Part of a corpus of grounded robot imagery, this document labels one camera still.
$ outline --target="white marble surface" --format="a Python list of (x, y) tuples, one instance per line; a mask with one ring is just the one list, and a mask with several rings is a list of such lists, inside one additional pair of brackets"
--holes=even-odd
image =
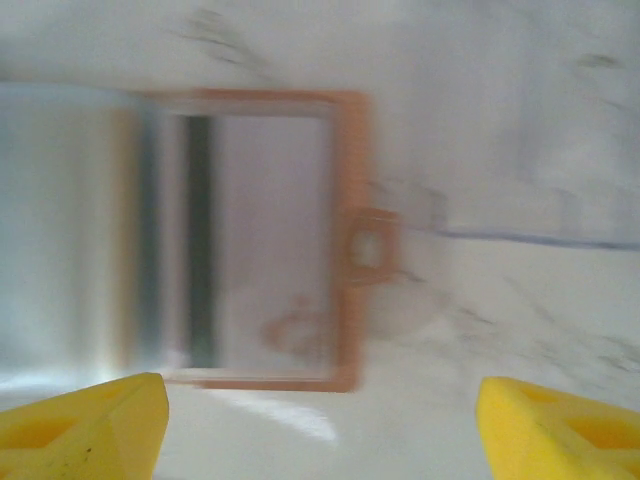
[[(408, 60), (415, 52), (396, 48), (397, 42), (411, 44), (410, 37), (398, 36), (412, 11), (409, 3), (0, 4), (0, 51), (8, 52), (5, 63), (16, 79), (130, 88), (264, 84), (265, 78), (213, 60), (231, 55), (227, 60), (237, 61), (237, 51), (212, 49), (207, 42), (176, 34), (193, 33), (185, 30), (184, 16), (204, 5), (215, 6), (232, 25), (242, 26), (246, 42), (259, 53), (252, 61), (262, 65), (261, 59), (267, 60), (263, 71), (268, 81), (354, 87), (376, 95), (376, 183), (382, 189), (393, 184), (392, 197), (381, 201), (400, 206), (407, 228), (401, 278), (396, 285), (376, 288), (372, 299), (362, 388), (352, 395), (171, 388), (171, 422), (157, 480), (489, 478), (473, 418), (473, 400), (484, 375), (517, 376), (640, 409), (640, 254), (447, 240), (410, 228), (428, 222), (423, 204), (415, 202), (419, 195), (408, 194), (415, 189), (406, 186), (408, 180), (418, 186), (425, 180), (424, 172), (415, 169), (412, 142), (417, 137), (407, 123)], [(524, 0), (506, 3), (526, 5)], [(622, 3), (607, 5), (615, 12)], [(424, 2), (433, 8), (439, 4), (445, 3)], [(482, 8), (489, 2), (456, 5), (463, 16), (452, 21), (459, 26), (464, 26), (461, 19), (477, 18), (479, 27), (491, 12)], [(603, 18), (617, 21), (615, 15)], [(508, 22), (518, 30), (516, 17)], [(514, 52), (503, 54), (504, 59)], [(442, 58), (447, 55), (440, 52)], [(449, 64), (451, 75), (461, 75), (450, 76), (453, 83), (465, 84), (465, 64)], [(501, 75), (509, 74), (506, 63), (498, 66)], [(446, 125), (453, 129), (449, 143), (459, 140), (454, 152), (468, 154), (485, 138), (473, 131), (486, 120), (474, 98), (455, 104), (457, 116), (446, 116), (450, 122), (469, 119), (464, 129)], [(509, 124), (513, 112), (500, 112), (503, 117), (487, 120), (496, 128), (485, 125), (482, 131), (495, 134)], [(475, 143), (465, 145), (464, 140)], [(430, 154), (442, 155), (447, 151), (442, 147), (429, 147)], [(593, 167), (590, 172), (597, 173), (599, 166)], [(562, 181), (568, 180), (568, 171), (545, 170), (547, 180), (556, 174)], [(455, 179), (451, 173), (433, 174)], [(5, 398), (2, 408), (24, 401)]]

